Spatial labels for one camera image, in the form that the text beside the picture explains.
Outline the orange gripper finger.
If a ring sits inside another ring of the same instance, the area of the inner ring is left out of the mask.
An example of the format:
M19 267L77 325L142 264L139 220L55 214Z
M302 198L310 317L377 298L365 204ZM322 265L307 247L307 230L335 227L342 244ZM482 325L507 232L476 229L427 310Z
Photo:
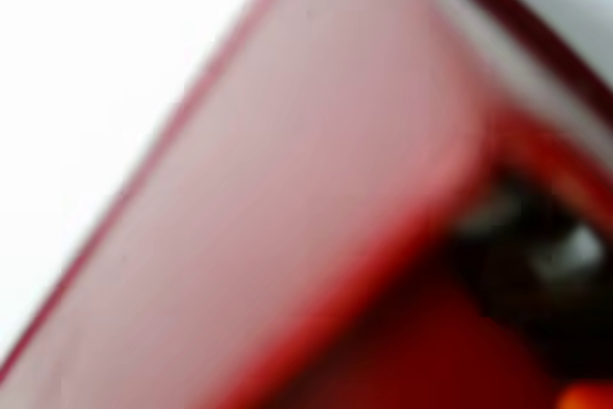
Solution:
M613 384L608 381L576 382L559 395L557 409L613 409Z

